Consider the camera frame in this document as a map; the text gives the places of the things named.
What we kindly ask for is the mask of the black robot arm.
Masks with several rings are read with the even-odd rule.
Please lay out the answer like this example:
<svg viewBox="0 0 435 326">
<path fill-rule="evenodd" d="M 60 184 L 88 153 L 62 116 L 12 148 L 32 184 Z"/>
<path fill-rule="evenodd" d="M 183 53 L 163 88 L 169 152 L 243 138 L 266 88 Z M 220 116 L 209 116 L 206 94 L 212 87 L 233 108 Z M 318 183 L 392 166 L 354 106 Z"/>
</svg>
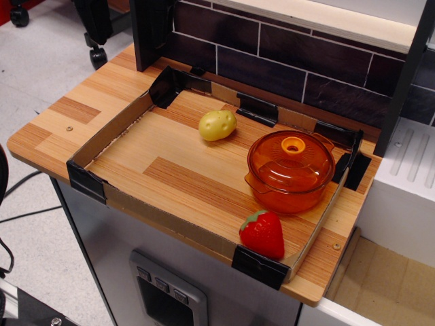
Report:
<svg viewBox="0 0 435 326">
<path fill-rule="evenodd" d="M 113 33 L 107 0 L 73 0 L 87 34 L 104 45 Z"/>
</svg>

